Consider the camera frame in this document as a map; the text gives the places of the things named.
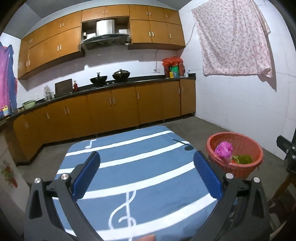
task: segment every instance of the blue gripper pad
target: blue gripper pad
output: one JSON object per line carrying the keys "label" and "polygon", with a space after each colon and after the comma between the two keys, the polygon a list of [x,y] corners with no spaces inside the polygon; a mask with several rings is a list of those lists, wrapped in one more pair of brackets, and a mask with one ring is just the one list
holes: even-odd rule
{"label": "blue gripper pad", "polygon": [[205,158],[197,151],[194,154],[193,163],[203,182],[205,183],[210,195],[220,201],[223,196],[222,184],[207,163],[207,160],[205,160]]}
{"label": "blue gripper pad", "polygon": [[72,197],[73,200],[83,198],[92,179],[94,178],[101,163],[99,153],[93,151],[88,159],[83,164],[79,164],[71,172],[73,179],[72,183]]}

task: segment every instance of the laundry basket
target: laundry basket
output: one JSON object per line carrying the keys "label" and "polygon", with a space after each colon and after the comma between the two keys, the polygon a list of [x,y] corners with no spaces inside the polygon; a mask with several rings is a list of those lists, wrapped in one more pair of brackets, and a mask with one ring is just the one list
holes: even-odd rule
{"label": "laundry basket", "polygon": [[[253,162],[250,164],[226,164],[215,153],[216,147],[223,141],[232,144],[232,155],[251,155]],[[250,173],[263,162],[263,150],[261,146],[253,139],[234,132],[220,132],[210,136],[207,140],[206,149],[211,162],[216,162],[225,173],[230,172],[236,178],[243,180],[247,179]]]}

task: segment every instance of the metal screw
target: metal screw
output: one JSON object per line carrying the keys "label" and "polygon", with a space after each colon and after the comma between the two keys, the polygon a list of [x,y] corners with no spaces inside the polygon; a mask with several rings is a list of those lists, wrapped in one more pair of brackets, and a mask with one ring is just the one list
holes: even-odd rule
{"label": "metal screw", "polygon": [[233,178],[233,174],[232,173],[226,173],[226,178],[227,179],[232,179]]}
{"label": "metal screw", "polygon": [[69,177],[69,174],[68,173],[64,173],[64,174],[61,175],[61,179],[62,180],[67,180],[68,177]]}
{"label": "metal screw", "polygon": [[39,183],[39,182],[41,182],[41,178],[39,178],[39,177],[35,178],[34,182],[35,182],[35,183]]}
{"label": "metal screw", "polygon": [[256,182],[256,183],[259,183],[259,182],[260,182],[260,178],[258,178],[258,177],[254,177],[253,180],[254,180],[254,182]]}

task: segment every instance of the gray ceiling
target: gray ceiling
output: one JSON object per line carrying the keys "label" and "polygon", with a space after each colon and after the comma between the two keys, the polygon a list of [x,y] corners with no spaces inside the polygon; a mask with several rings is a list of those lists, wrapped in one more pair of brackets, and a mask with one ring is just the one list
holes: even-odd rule
{"label": "gray ceiling", "polygon": [[[42,18],[61,9],[88,1],[91,0],[27,0],[11,18],[4,32],[21,39]],[[179,10],[191,0],[157,1]]]}

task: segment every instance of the striped tablecloth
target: striped tablecloth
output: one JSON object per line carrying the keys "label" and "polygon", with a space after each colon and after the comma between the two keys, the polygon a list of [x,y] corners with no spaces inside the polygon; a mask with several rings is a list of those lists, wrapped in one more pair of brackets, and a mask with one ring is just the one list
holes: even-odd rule
{"label": "striped tablecloth", "polygon": [[[77,203],[99,235],[132,241],[154,233],[157,241],[182,240],[204,224],[216,200],[194,167],[196,150],[173,139],[184,141],[153,126],[82,141],[70,147],[56,178],[97,151],[100,168]],[[54,203],[65,230],[74,234],[59,201]]]}

